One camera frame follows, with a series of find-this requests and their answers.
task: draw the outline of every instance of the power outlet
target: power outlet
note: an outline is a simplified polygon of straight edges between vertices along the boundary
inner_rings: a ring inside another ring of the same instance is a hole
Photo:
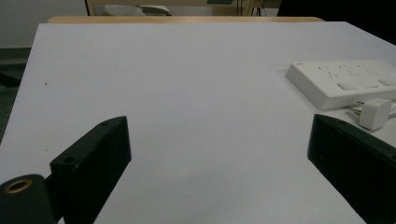
[[[318,109],[396,100],[396,68],[382,60],[292,63],[286,78]]]

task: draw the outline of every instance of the white table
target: white table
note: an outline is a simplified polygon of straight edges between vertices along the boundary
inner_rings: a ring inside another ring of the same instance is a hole
[[[364,223],[307,159],[318,111],[297,61],[382,59],[396,47],[345,22],[41,24],[0,148],[0,182],[126,115],[132,162],[100,223]],[[396,122],[375,136],[396,146]]]

